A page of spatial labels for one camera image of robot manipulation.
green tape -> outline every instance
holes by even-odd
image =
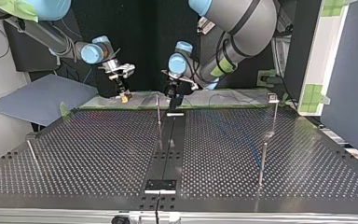
[[[322,17],[340,16],[345,5],[346,0],[325,0]]]
[[[0,9],[15,17],[38,22],[34,5],[30,3],[21,0],[0,0]]]
[[[226,58],[223,59],[222,62],[220,62],[220,67],[222,67],[222,69],[227,73],[231,73],[235,71],[234,67],[231,66],[231,64],[228,62]],[[220,70],[218,66],[216,66],[215,69],[212,71],[211,75],[214,77],[221,77],[222,75],[224,75],[224,73]]]
[[[302,98],[300,112],[316,113],[318,106],[322,102],[323,85],[306,85]]]
[[[287,99],[289,99],[289,94],[286,92],[282,97],[281,105],[286,105]]]
[[[60,110],[61,110],[61,116],[64,119],[71,118],[72,112],[66,109],[66,104],[64,102],[61,102],[60,104]]]

dark background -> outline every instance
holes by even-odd
[[[188,6],[187,0],[74,0],[64,20],[70,29],[82,35],[83,41],[90,42],[97,36],[108,35],[114,48],[121,49],[118,54],[121,62],[136,65],[135,74],[129,78],[131,91],[164,91],[167,77],[160,70],[167,69],[176,42],[183,40],[193,44],[194,56],[206,62],[214,55],[221,34],[221,30],[214,27],[207,36],[198,36],[199,16]],[[61,21],[55,21],[54,25],[62,28],[74,40],[81,40],[68,32]],[[24,52],[24,48],[20,52],[27,54],[28,58],[30,53]],[[49,56],[46,48],[37,49],[34,54],[35,61],[52,63],[50,70],[57,70],[60,76],[74,80],[83,81],[90,70],[90,65],[73,63],[71,60],[63,60],[64,66],[56,68],[55,58]],[[274,69],[270,45],[256,57],[244,60],[238,70],[222,80],[217,88],[256,88],[258,71],[269,69]],[[31,79],[35,80],[51,74],[51,71],[30,74]],[[93,72],[86,83],[96,86],[101,96],[112,97],[117,94],[116,86],[98,66],[93,66]]]

metal base plate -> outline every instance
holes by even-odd
[[[0,208],[358,214],[358,160],[290,109],[79,111],[0,160]],[[268,142],[263,186],[261,148]],[[147,180],[176,195],[146,195]]]

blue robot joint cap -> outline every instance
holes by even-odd
[[[181,50],[184,50],[188,53],[191,53],[193,52],[193,46],[185,41],[179,41],[177,44],[176,44],[176,48],[177,49],[181,49]]]
[[[199,13],[201,17],[204,17],[208,14],[212,1],[213,0],[188,0],[188,4],[194,11]]]
[[[103,50],[98,45],[88,44],[81,50],[81,58],[85,63],[100,63],[103,60]]]
[[[170,73],[181,76],[187,69],[186,59],[179,53],[174,53],[169,62]]]

black cable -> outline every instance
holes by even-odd
[[[67,77],[69,78],[68,72],[66,71],[67,67],[62,64],[55,70],[52,70],[51,73],[54,73],[58,77]]]
[[[158,207],[159,207],[160,196],[161,196],[161,194],[158,195],[158,200],[157,200],[157,204],[156,204],[156,212],[155,212],[155,215],[156,215],[156,224],[159,224]]]
[[[223,77],[221,77],[219,79],[219,81],[225,79],[227,77],[227,75],[230,75],[232,74],[229,73],[229,72],[226,72],[222,66],[220,65],[220,62],[219,62],[219,52],[220,52],[220,46],[222,46],[222,42],[223,42],[223,38],[225,37],[225,34],[226,34],[226,31],[224,31],[221,35],[220,35],[220,38],[219,38],[219,41],[217,42],[217,46],[216,46],[216,53],[215,53],[215,59],[216,59],[216,64],[217,64],[217,67],[219,68],[219,70],[224,74]],[[226,39],[224,42],[223,42],[223,47],[222,47],[222,50],[223,50],[223,53],[225,54],[225,58],[226,60],[229,62],[229,64],[233,67],[233,69],[237,69],[237,65],[231,61],[231,59],[228,57],[228,54],[227,54],[227,43],[228,43],[228,39]],[[200,60],[198,61],[198,67],[195,68],[195,61],[193,60],[193,66],[191,66],[191,64],[188,62],[188,59],[186,58],[186,62],[188,64],[188,66],[190,67],[190,72],[191,72],[191,77],[193,78],[193,81],[194,81],[194,76],[197,76],[197,78],[207,84],[216,84],[218,83],[219,81],[207,81],[205,80],[199,73],[198,73],[198,70],[200,68]]]
[[[222,45],[222,41],[223,41],[223,38],[225,37],[225,34],[226,34],[226,31],[223,31],[223,33],[220,35],[220,38],[219,38],[219,41],[217,42],[217,48],[216,48],[216,54],[214,55],[215,59],[216,59],[216,63],[217,63],[217,67],[219,68],[219,70],[226,76],[230,75],[232,72],[226,72],[222,66],[220,65],[220,61],[219,61],[219,52],[220,52],[220,46]],[[228,57],[228,54],[227,54],[227,50],[226,50],[226,45],[225,45],[225,42],[223,42],[223,53],[225,55],[225,58],[226,60],[229,62],[229,64],[234,68],[237,67],[237,65],[235,65],[231,59]]]
[[[65,67],[66,69],[66,77],[69,78],[69,76],[71,76],[71,78],[75,81],[80,81],[80,77],[78,72],[77,73],[77,77],[74,76],[74,74],[72,72],[70,72],[70,70],[68,69],[68,66],[66,66],[65,64],[62,65],[63,67]]]
[[[279,10],[278,10],[278,19],[279,19],[280,16],[281,16],[281,12],[282,12],[282,7],[280,7]],[[285,91],[287,92],[287,95],[289,96],[289,98],[290,98],[290,100],[292,101],[293,105],[295,106],[296,111],[298,112],[298,105],[296,105],[296,103],[294,102],[295,98],[293,98],[293,97],[292,97],[292,94],[290,94],[290,91],[289,91],[289,89],[287,88],[286,82],[284,81],[284,78],[283,78],[282,73],[281,73],[281,65],[280,65],[280,62],[279,62],[279,60],[278,60],[278,48],[277,48],[277,39],[276,39],[276,38],[274,38],[274,45],[275,45],[275,46],[274,46],[274,48],[275,48],[274,54],[275,54],[275,59],[276,59],[276,61],[277,61],[277,66],[278,66],[278,72],[277,72],[277,74],[278,74],[278,76],[281,78],[283,87],[284,87]]]
[[[66,78],[71,78],[72,80],[77,80],[77,78],[74,77],[74,75],[71,72],[69,72],[68,66],[66,66],[65,64],[62,63],[59,70],[62,68],[65,70]]]
[[[201,55],[201,50],[199,50],[201,45],[201,33],[197,33],[197,46],[195,47],[195,60],[193,60],[193,69],[195,71],[195,73],[199,72],[200,69],[200,55]],[[194,81],[194,75],[195,74],[191,74],[191,79],[193,79]]]
[[[77,80],[79,82],[80,81],[80,75],[78,74],[77,70],[74,67],[72,67],[69,63],[67,63],[67,62],[65,62],[63,60],[61,60],[61,62],[64,63],[63,64],[64,67],[69,67],[73,72],[76,73],[77,78],[74,77],[72,73],[70,73],[70,74],[71,74],[71,77],[74,78],[74,80]]]

